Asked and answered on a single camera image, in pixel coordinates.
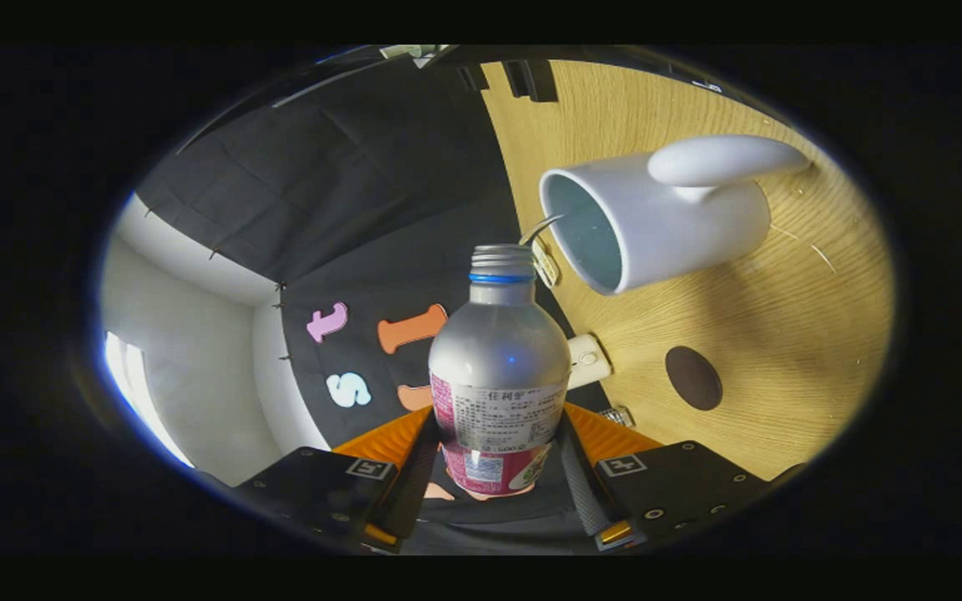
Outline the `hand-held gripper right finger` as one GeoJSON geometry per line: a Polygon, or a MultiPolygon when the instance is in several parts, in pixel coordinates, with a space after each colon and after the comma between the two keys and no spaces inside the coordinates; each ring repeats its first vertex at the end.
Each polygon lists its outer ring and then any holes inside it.
{"type": "Polygon", "coordinates": [[[559,423],[559,450],[600,552],[669,547],[770,492],[770,482],[702,442],[664,445],[573,404],[559,423]]]}

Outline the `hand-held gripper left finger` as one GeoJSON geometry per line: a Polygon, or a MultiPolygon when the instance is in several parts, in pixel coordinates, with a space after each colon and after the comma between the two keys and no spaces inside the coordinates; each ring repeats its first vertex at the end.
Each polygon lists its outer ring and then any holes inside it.
{"type": "Polygon", "coordinates": [[[433,409],[420,408],[333,450],[291,450],[235,495],[328,550],[397,554],[415,530],[439,442],[433,409]]]}

